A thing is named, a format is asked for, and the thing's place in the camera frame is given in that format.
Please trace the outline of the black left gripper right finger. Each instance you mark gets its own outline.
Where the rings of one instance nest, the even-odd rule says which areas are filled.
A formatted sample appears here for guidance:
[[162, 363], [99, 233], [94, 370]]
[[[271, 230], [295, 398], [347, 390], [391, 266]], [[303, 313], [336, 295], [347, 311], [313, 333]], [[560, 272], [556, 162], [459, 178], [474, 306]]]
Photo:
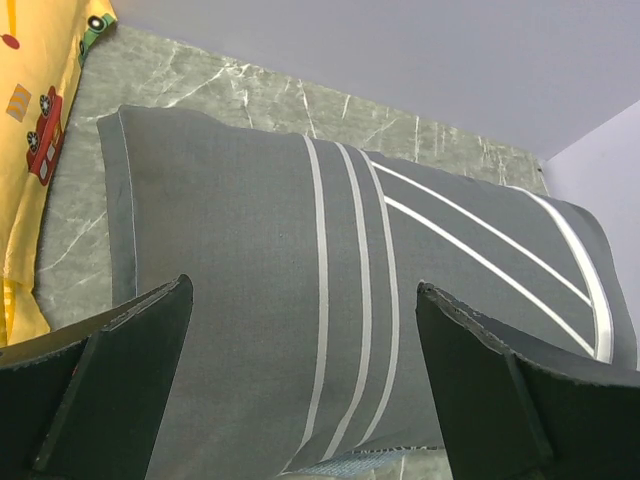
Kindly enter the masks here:
[[637, 371], [551, 345], [426, 282], [416, 320], [454, 478], [638, 478]]

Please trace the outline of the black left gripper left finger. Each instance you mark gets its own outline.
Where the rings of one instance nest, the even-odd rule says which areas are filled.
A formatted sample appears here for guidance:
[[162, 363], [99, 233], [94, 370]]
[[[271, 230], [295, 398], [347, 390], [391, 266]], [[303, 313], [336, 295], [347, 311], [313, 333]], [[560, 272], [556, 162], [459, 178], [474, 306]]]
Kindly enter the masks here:
[[2, 478], [144, 478], [192, 306], [181, 275], [2, 348]]

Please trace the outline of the grey striped pillowcase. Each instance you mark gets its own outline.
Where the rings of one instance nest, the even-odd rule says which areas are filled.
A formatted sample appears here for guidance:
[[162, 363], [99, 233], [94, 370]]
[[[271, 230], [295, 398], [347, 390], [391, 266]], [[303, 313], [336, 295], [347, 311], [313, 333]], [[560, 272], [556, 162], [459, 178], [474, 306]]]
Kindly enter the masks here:
[[442, 443], [415, 317], [432, 283], [548, 343], [635, 368], [586, 210], [337, 142], [123, 106], [98, 122], [113, 300], [189, 276], [147, 475], [270, 479]]

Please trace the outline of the yellow car-print pillow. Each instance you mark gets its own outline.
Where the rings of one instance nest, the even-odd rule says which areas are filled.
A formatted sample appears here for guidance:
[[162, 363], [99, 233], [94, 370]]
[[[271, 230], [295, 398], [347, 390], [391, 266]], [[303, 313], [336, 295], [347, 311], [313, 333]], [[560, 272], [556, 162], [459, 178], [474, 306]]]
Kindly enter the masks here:
[[1, 4], [1, 344], [49, 332], [33, 295], [48, 189], [91, 46], [117, 21], [108, 1]]

